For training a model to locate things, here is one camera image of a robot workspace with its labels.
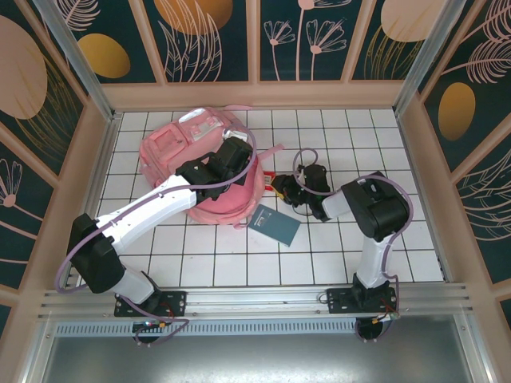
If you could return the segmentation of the thin slate blue notebook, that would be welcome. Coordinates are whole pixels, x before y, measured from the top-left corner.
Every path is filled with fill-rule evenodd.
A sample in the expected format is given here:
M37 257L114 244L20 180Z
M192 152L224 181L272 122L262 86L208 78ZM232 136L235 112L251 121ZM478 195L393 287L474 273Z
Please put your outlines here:
M289 247L299 229L300 221L260 204L254 211L248 227Z

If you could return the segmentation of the pink student backpack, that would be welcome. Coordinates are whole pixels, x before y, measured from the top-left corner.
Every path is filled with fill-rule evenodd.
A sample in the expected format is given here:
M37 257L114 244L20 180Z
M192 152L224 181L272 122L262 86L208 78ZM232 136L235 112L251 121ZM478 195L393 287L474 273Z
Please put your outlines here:
M140 146L141 173L152 188L160 186L176 173L179 166L220 148L225 130L241 132L245 128L232 110L211 107L193 109L184 116L155 130L144 138ZM205 202L187 210L198 223L241 226L256 210L265 188L269 186L261 161L283 150L278 144L261 152L252 165L243 185L232 184L217 200Z

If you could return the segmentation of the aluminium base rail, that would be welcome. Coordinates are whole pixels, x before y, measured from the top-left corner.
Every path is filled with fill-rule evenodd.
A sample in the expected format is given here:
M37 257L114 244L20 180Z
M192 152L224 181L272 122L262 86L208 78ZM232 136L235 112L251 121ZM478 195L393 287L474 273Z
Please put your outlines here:
M266 319L326 317L326 286L186 288L184 316L189 319ZM406 315L466 314L474 304L461 283L404 283L399 312ZM38 318L63 321L114 319L116 299L87 290L45 293Z

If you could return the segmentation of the aluminium side rail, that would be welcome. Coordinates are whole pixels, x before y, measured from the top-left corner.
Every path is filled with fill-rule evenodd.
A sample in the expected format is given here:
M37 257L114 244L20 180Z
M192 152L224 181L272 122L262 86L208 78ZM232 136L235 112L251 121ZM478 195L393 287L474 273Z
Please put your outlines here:
M456 274L449 265L449 261L453 259L450 254L453 246L448 233L452 187L446 163L441 157L432 126L422 109L409 108L404 113L397 113L396 120L406 144L442 273L446 281L453 282Z
M110 156L113 146L120 128L122 113L113 111L109 122L105 126L105 130L98 146L95 161L90 172L89 182L86 188L85 196L79 213L87 213L95 215L96 209L101 197L102 188L105 182L107 167L109 166Z

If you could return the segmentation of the aluminium frame post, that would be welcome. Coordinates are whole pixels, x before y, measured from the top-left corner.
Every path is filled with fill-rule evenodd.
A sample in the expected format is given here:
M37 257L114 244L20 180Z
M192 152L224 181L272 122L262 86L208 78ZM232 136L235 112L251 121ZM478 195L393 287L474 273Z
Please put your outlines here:
M99 80L79 48L77 40L62 18L57 5L53 0L33 0L33 2L59 46L69 58L70 64L75 68L81 83L86 87L101 115L108 122L111 122L114 117L114 110L103 92Z
M415 58L410 71L402 84L397 95L393 110L394 115L399 119L406 111L409 103L413 99L428 69L434 63L445 40L449 37L451 30L459 19L466 0L446 0L443 5L432 30L429 32L426 40Z

